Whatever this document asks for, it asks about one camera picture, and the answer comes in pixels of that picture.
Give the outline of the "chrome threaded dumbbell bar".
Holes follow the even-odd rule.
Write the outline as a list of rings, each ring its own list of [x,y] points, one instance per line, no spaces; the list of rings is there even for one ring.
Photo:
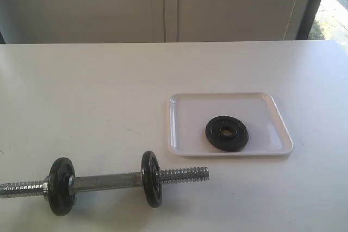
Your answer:
[[[160,170],[157,174],[157,179],[160,181],[161,185],[207,181],[209,178],[209,169],[207,167]],[[1,184],[1,198],[43,196],[42,183],[43,180]],[[72,177],[69,181],[70,194],[133,187],[142,187],[141,171],[123,174]]]

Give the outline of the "white rectangular plastic tray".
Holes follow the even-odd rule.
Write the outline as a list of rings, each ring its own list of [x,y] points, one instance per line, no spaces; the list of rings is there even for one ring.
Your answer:
[[[208,122],[217,116],[240,120],[248,142],[239,152],[224,152],[206,138]],[[186,157],[289,155],[294,144],[274,99],[261,92],[184,93],[169,101],[169,150]]]

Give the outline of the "chrome star collar nut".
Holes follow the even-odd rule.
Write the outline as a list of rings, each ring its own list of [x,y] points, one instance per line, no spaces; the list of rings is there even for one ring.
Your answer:
[[[42,191],[43,191],[43,197],[46,201],[48,201],[48,194],[49,194],[49,183],[50,183],[50,175],[46,176],[42,183]]]

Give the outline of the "black window frame post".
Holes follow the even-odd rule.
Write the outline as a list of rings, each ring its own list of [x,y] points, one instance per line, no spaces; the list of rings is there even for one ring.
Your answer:
[[[295,40],[307,40],[321,0],[308,0]]]

